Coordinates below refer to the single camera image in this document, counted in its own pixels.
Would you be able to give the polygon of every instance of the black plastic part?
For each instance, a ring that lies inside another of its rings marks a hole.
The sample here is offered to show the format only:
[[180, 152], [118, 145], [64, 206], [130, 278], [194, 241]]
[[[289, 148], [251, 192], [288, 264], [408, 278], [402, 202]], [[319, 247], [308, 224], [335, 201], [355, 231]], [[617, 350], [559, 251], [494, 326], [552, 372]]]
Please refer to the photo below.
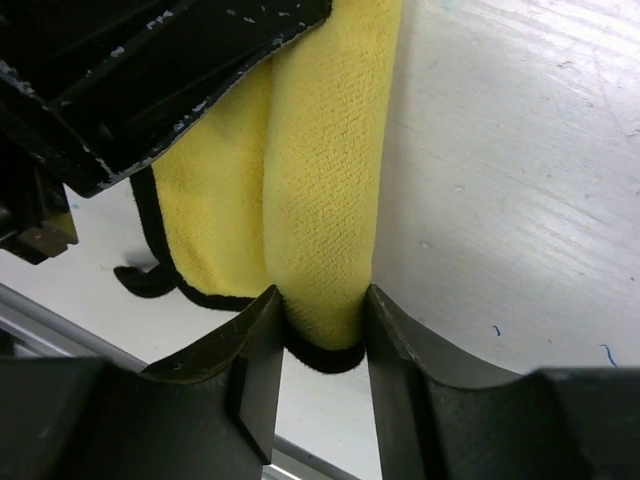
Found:
[[62, 183], [0, 132], [0, 248], [38, 264], [76, 243]]
[[0, 357], [13, 357], [14, 353], [13, 337], [0, 330]]
[[[280, 305], [271, 289], [241, 322], [142, 374], [99, 359], [0, 361], [0, 478], [259, 480], [274, 434]], [[238, 397], [240, 358], [249, 373]], [[246, 398], [265, 382], [260, 398]], [[240, 419], [229, 414], [238, 401]]]
[[329, 14], [328, 0], [0, 0], [0, 129], [91, 196]]
[[639, 369], [547, 369], [493, 388], [456, 388], [430, 375], [419, 354], [428, 333], [416, 325], [369, 289], [367, 355], [385, 479], [640, 478]]

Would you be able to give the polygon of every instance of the yellow microfiber towel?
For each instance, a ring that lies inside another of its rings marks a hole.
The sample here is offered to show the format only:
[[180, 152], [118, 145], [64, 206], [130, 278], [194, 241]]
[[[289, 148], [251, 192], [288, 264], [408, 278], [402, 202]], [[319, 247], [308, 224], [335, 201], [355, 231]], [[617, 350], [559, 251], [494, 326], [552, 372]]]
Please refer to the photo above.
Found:
[[250, 298], [275, 283], [299, 337], [289, 347], [321, 370], [353, 366], [325, 367], [322, 352], [362, 355], [400, 13], [401, 0], [334, 0], [152, 166], [183, 291]]

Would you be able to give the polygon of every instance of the white surface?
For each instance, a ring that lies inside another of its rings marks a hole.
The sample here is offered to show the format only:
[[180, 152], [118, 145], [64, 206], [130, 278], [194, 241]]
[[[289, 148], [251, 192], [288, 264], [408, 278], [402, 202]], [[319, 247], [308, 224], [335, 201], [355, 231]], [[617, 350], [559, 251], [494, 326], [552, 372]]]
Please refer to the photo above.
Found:
[[[601, 344], [640, 363], [638, 59], [636, 0], [405, 0], [376, 281], [508, 369], [608, 365]], [[126, 195], [72, 197], [81, 244], [37, 268], [0, 253], [0, 282], [153, 361], [229, 316], [118, 286], [150, 259]], [[287, 357], [279, 412], [280, 435], [380, 477], [364, 369]]]
[[376, 281], [507, 369], [640, 364], [640, 2], [405, 19]]

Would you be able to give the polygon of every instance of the blue ink mark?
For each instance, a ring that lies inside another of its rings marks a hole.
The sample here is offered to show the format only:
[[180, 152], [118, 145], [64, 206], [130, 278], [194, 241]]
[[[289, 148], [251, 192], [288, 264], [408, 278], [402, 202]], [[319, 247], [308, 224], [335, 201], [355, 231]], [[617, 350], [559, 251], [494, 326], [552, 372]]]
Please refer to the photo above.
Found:
[[605, 350], [607, 351], [607, 357], [609, 357], [609, 362], [611, 363], [611, 365], [613, 365], [614, 367], [617, 367], [618, 364], [615, 362], [615, 360], [611, 356], [611, 349], [609, 348], [609, 345], [605, 345], [604, 343], [601, 343], [600, 346], [604, 347]]

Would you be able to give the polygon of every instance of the black fabric binding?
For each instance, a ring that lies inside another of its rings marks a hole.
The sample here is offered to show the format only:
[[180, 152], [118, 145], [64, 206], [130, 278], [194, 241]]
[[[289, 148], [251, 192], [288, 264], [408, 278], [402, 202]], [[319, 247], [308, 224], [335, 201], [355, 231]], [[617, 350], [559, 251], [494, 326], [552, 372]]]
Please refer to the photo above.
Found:
[[116, 267], [113, 273], [124, 288], [142, 298], [161, 297], [177, 286], [162, 265], [148, 272], [135, 267]]
[[364, 338], [345, 350], [325, 350], [302, 338], [288, 321], [284, 322], [284, 343], [298, 360], [322, 373], [344, 373], [357, 367], [366, 350]]
[[[162, 212], [158, 204], [158, 192], [156, 191], [155, 178], [151, 167], [144, 168], [138, 173], [131, 176], [131, 186], [133, 195], [140, 212], [140, 221], [142, 222], [142, 230], [147, 244], [151, 252], [156, 257], [166, 275], [166, 281], [172, 282], [180, 291], [192, 302], [201, 307], [211, 308], [214, 310], [229, 310], [232, 312], [240, 312], [244, 310], [254, 299], [250, 297], [226, 297], [224, 295], [205, 295], [187, 284], [180, 272], [176, 270], [176, 266], [171, 258], [169, 245], [167, 244], [167, 236], [162, 221]], [[139, 295], [139, 291], [134, 291], [127, 284], [122, 282], [119, 277], [117, 267], [114, 270], [116, 277], [124, 285], [127, 290], [135, 295]]]

